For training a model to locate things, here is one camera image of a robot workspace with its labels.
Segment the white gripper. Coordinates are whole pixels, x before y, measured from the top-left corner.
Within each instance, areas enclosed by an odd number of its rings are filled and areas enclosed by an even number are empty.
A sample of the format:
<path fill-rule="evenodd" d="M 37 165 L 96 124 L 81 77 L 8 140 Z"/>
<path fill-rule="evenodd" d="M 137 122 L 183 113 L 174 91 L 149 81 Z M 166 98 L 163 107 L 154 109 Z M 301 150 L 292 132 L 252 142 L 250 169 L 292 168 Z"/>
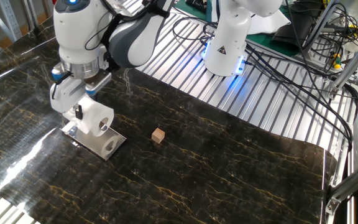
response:
<path fill-rule="evenodd" d="M 109 53 L 102 50 L 92 62 L 72 64 L 64 60 L 52 69 L 55 83 L 50 88 L 51 107 L 66 113 L 74 107 L 75 117 L 83 119 L 82 106 L 77 103 L 84 95 L 94 96 L 110 81 Z"/>

